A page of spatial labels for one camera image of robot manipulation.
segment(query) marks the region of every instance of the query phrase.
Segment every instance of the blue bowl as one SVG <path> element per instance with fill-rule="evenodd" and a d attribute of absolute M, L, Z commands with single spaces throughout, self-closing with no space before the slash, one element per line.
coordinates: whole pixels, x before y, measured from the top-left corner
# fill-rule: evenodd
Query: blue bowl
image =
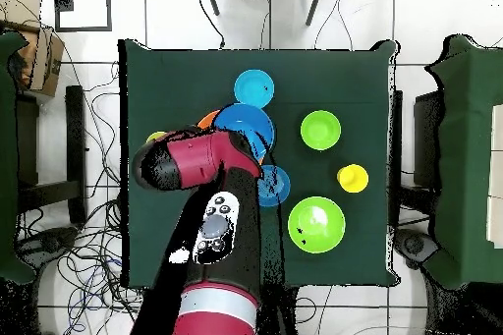
<path fill-rule="evenodd" d="M 261 159 L 274 143 L 274 126 L 271 119 L 260 108 L 252 105 L 236 103 L 227 106 L 216 115 L 213 125 L 217 129 L 243 134 L 256 160 Z"/>
<path fill-rule="evenodd" d="M 244 71 L 234 84 L 236 99 L 257 108 L 265 107 L 274 94 L 274 82 L 259 69 Z"/>
<path fill-rule="evenodd" d="M 276 206 L 282 203 L 290 193 L 290 178 L 278 166 L 262 166 L 263 177 L 257 181 L 258 204 Z"/>

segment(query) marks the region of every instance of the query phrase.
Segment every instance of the cardboard box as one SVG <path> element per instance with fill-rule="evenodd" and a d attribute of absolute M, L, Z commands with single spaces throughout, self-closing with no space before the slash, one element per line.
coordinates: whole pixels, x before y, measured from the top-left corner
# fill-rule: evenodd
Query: cardboard box
<path fill-rule="evenodd" d="M 42 80 L 42 87 L 37 89 L 32 85 L 30 90 L 47 96 L 54 96 L 56 94 L 64 49 L 65 44 L 55 34 L 52 34 L 50 28 L 40 30 L 33 67 L 33 80 L 37 80 L 37 86 L 39 80 Z"/>
<path fill-rule="evenodd" d="M 0 0 L 0 21 L 17 30 L 28 42 L 19 51 L 27 62 L 22 75 L 27 90 L 54 96 L 65 44 L 53 34 L 52 28 L 40 27 L 40 4 L 41 0 Z"/>
<path fill-rule="evenodd" d="M 0 21 L 24 31 L 40 29 L 41 0 L 0 0 Z"/>

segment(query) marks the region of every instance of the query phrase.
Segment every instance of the red cylinder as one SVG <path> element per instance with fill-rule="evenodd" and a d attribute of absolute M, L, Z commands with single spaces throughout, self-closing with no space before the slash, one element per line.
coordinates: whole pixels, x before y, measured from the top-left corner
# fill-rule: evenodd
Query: red cylinder
<path fill-rule="evenodd" d="M 182 293 L 172 335 L 255 335 L 256 299 L 234 286 L 202 282 Z"/>

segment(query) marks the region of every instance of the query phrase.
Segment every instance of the orange bowl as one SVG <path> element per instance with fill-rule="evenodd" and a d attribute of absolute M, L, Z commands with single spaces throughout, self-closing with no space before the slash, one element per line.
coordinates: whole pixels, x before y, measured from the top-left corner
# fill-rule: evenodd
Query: orange bowl
<path fill-rule="evenodd" d="M 206 114 L 204 118 L 197 123 L 197 126 L 200 129 L 208 129 L 211 126 L 211 123 L 213 123 L 213 119 L 216 117 L 216 115 L 220 112 L 220 110 L 212 111 L 209 114 Z"/>

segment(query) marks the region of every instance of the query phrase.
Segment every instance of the chair wheel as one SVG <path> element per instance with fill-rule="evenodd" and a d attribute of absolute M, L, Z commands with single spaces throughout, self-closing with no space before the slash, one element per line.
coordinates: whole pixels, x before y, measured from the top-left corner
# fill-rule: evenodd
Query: chair wheel
<path fill-rule="evenodd" d="M 413 261 L 413 260 L 408 260 L 406 258 L 405 260 L 405 264 L 407 265 L 407 267 L 409 267 L 411 270 L 418 270 L 419 269 L 419 263 L 417 261 Z"/>

